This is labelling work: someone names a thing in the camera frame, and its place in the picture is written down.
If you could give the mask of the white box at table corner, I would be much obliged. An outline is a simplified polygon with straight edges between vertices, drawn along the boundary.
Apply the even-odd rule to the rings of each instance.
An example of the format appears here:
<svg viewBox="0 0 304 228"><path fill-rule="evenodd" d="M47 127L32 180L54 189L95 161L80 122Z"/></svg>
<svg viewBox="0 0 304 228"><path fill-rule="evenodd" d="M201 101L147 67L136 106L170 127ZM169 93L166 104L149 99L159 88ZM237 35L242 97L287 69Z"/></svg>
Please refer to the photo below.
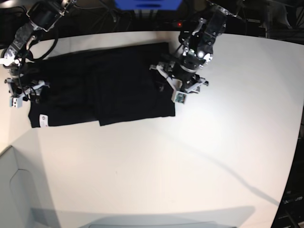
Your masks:
<svg viewBox="0 0 304 228"><path fill-rule="evenodd" d="M45 173L12 146L0 153L0 226L61 226Z"/></svg>

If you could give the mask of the black T-shirt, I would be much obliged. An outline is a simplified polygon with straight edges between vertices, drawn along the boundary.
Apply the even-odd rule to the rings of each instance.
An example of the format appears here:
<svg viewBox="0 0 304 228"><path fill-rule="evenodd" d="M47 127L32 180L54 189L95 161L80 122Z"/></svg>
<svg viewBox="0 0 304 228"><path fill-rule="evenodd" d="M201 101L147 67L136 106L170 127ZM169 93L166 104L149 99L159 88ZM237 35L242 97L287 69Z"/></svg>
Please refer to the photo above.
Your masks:
<svg viewBox="0 0 304 228"><path fill-rule="evenodd" d="M150 69L168 52L169 44L162 42L29 63L27 76L47 83L39 102L30 106L31 127L174 117L172 88Z"/></svg>

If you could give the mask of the black power strip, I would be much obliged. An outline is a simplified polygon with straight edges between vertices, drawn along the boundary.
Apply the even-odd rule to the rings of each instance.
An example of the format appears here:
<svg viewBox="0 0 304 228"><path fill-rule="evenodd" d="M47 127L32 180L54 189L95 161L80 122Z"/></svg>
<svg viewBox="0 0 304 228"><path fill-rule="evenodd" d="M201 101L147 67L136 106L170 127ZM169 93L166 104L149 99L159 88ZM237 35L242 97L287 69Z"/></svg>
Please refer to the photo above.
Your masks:
<svg viewBox="0 0 304 228"><path fill-rule="evenodd" d="M181 21L181 20L178 20L178 21L172 21L172 22L166 22L165 23L168 27L170 28L175 28L175 29L182 29L182 28L185 28L187 27L188 25L188 21Z"/></svg>

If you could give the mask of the black equipment at right edge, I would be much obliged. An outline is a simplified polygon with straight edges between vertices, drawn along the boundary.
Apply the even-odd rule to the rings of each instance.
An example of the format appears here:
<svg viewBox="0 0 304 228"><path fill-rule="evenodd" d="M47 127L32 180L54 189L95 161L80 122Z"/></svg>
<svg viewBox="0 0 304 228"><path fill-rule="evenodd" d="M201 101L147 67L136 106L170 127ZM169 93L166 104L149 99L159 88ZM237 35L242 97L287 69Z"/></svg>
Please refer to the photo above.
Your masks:
<svg viewBox="0 0 304 228"><path fill-rule="evenodd" d="M304 226L304 154L295 154L273 228Z"/></svg>

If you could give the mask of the blue plastic bin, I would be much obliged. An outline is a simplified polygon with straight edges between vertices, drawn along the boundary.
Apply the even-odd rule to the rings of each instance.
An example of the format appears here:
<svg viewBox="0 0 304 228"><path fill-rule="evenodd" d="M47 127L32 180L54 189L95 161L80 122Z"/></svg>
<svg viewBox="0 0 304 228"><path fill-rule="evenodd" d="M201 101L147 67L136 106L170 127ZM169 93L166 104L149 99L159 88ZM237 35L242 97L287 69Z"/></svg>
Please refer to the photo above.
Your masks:
<svg viewBox="0 0 304 228"><path fill-rule="evenodd" d="M115 0L121 10L176 10L182 0Z"/></svg>

